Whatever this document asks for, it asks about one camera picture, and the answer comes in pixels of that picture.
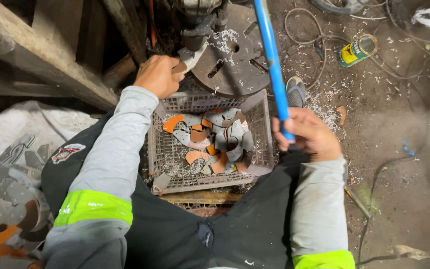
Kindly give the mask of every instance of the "shoe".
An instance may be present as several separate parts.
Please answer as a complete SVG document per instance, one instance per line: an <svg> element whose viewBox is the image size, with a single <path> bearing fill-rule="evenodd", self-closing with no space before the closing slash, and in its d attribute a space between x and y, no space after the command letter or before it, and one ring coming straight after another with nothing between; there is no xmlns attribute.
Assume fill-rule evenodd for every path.
<svg viewBox="0 0 430 269"><path fill-rule="evenodd" d="M299 76L292 76L286 83L286 99L289 107L304 107L306 88Z"/></svg>

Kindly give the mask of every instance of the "neon green cuff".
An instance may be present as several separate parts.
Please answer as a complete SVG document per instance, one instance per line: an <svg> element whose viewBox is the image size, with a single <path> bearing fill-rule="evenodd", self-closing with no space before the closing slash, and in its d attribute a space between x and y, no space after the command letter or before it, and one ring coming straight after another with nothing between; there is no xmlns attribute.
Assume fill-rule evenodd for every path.
<svg viewBox="0 0 430 269"><path fill-rule="evenodd" d="M75 191L67 195L54 225L91 219L119 219L132 225L132 204L108 193Z"/></svg>
<svg viewBox="0 0 430 269"><path fill-rule="evenodd" d="M295 269L354 269L355 259L347 250L293 257Z"/></svg>

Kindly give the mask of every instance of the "metal scrap pile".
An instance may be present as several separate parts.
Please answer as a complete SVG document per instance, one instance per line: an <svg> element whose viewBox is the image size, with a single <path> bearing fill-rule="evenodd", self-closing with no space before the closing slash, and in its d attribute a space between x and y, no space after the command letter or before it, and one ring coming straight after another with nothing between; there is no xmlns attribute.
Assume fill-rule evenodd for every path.
<svg viewBox="0 0 430 269"><path fill-rule="evenodd" d="M37 248L54 218L40 191L48 144L28 151L35 136L26 134L0 156L0 268L40 268ZM16 164L23 155L26 165Z"/></svg>
<svg viewBox="0 0 430 269"><path fill-rule="evenodd" d="M184 122L190 133L175 130ZM216 109L201 115L180 114L168 119L163 130L172 133L183 145L195 150L185 155L188 164L206 160L200 170L204 175L247 171L253 156L253 138L240 109Z"/></svg>

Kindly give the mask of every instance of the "embroidered patch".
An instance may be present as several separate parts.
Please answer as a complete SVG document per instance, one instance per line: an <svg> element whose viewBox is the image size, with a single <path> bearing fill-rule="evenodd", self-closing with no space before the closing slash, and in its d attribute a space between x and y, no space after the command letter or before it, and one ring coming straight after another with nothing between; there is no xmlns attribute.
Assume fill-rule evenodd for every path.
<svg viewBox="0 0 430 269"><path fill-rule="evenodd" d="M58 164L59 162L65 161L69 158L69 156L73 155L76 152L79 152L85 149L86 146L82 144L69 144L64 147L59 148L59 151L51 157L54 164Z"/></svg>

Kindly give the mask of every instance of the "grey plastic crate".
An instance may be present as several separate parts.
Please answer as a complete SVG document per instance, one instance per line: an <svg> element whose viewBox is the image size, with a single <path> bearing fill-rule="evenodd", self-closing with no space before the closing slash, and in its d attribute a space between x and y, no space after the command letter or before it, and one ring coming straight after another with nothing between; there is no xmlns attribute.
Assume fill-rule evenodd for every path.
<svg viewBox="0 0 430 269"><path fill-rule="evenodd" d="M185 153L190 149L175 138L171 133L162 130L164 116L170 114L200 114L217 108L240 108L246 116L248 127L253 135L254 150L252 164L247 173L204 175L190 173L191 166L185 160ZM259 176L269 173L274 166L273 144L268 113L266 90L244 99L224 99L207 92L176 92L169 98L160 101L152 114L152 126L148 133L149 140L149 172L154 176L157 186L152 193L178 193L203 190L224 186L255 182ZM177 173L171 174L172 168ZM214 183L200 183L200 179L211 178Z"/></svg>

